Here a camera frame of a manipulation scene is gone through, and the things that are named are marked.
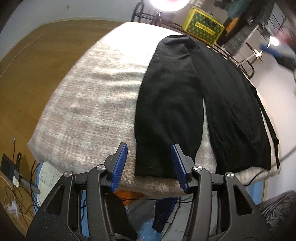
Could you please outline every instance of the white fuzzy blanket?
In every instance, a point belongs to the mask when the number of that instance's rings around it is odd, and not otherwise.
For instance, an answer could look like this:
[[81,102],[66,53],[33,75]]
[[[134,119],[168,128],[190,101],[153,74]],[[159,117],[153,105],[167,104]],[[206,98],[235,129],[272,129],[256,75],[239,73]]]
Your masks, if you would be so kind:
[[[95,43],[61,81],[47,103],[28,147],[36,161],[47,161],[59,171],[86,172],[128,145],[128,159],[120,189],[151,197],[184,195],[176,179],[135,177],[134,117],[142,79],[159,41],[175,31],[144,23],[124,23]],[[270,133],[271,164],[275,163]],[[202,143],[195,163],[215,172],[204,107]],[[236,176],[248,183],[261,168]],[[276,167],[256,180],[279,173]]]

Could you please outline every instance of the blue gripper pad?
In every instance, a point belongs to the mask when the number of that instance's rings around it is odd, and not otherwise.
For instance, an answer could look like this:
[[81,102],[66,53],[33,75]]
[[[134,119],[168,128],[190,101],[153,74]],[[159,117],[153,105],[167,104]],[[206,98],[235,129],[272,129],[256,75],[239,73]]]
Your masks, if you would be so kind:
[[112,183],[110,185],[110,189],[112,192],[114,192],[119,186],[119,182],[121,179],[124,166],[126,164],[127,157],[128,157],[128,146],[127,144],[124,144],[112,172]]
[[174,164],[175,172],[177,174],[180,187],[183,189],[184,192],[187,192],[188,185],[186,181],[186,172],[175,145],[172,145],[170,153],[171,153],[172,161]]

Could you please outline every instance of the yellow box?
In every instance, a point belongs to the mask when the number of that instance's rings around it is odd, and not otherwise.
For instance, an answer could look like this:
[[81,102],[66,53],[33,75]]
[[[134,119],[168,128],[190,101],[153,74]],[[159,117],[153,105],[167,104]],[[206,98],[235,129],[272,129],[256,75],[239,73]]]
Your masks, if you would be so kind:
[[224,30],[224,26],[212,15],[196,7],[189,10],[182,28],[188,34],[210,45],[217,41]]

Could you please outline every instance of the black garment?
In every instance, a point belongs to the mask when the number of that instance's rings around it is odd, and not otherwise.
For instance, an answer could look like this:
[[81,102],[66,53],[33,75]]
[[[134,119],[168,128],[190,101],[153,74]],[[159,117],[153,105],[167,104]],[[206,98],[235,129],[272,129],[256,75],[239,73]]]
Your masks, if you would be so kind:
[[271,149],[260,106],[231,61],[188,36],[160,41],[136,107],[137,176],[176,177],[172,144],[195,159],[207,109],[216,173],[270,169]]
[[262,9],[266,8],[266,5],[268,2],[271,2],[273,0],[252,0],[248,9],[246,10],[244,14],[244,19],[248,21],[248,24],[251,25],[254,21],[254,19],[259,15],[260,11]]
[[152,228],[161,234],[167,220],[174,210],[178,197],[168,197],[155,202],[154,222]]
[[280,166],[280,163],[279,163],[279,149],[278,149],[279,140],[276,137],[276,132],[275,132],[274,127],[273,127],[273,125],[272,125],[272,123],[271,123],[271,121],[270,121],[270,119],[269,119],[269,117],[268,117],[268,115],[267,115],[267,113],[265,111],[265,108],[264,108],[259,96],[257,95],[257,89],[251,84],[250,81],[247,80],[247,82],[249,84],[249,87],[250,87],[251,91],[253,92],[253,95],[257,99],[257,102],[258,102],[258,104],[259,104],[259,106],[261,108],[262,114],[264,116],[266,125],[268,127],[268,130],[269,130],[269,133],[270,133],[270,136],[271,136],[271,139],[272,139],[272,141],[274,143],[274,154],[276,156],[276,165],[277,165],[277,168],[279,168],[279,166]]

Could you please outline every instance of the gray fabric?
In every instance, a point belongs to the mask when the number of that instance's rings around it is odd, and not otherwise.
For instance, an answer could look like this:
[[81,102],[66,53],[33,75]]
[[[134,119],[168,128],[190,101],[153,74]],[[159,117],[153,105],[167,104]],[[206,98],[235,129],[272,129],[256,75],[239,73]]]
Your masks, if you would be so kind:
[[266,1],[264,8],[262,8],[259,14],[250,20],[251,25],[243,27],[232,39],[230,39],[224,48],[229,52],[231,56],[235,56],[245,42],[253,35],[258,27],[264,29],[268,24],[268,20],[274,8],[274,1]]
[[296,192],[288,191],[258,204],[270,232],[274,232],[296,204]]
[[[155,198],[184,195],[176,179],[134,176],[137,97],[156,47],[168,35],[180,33],[130,22],[95,43],[67,73],[47,103],[28,143],[36,161],[47,161],[60,172],[86,172],[114,154],[120,142],[126,142],[128,159],[120,189],[142,192]],[[266,111],[273,123],[267,108]],[[273,164],[274,145],[268,129],[267,134]],[[216,161],[205,107],[202,143],[195,163],[215,172]],[[261,170],[252,167],[236,173],[236,176],[247,184]],[[261,173],[256,180],[277,173],[279,170],[275,166]]]

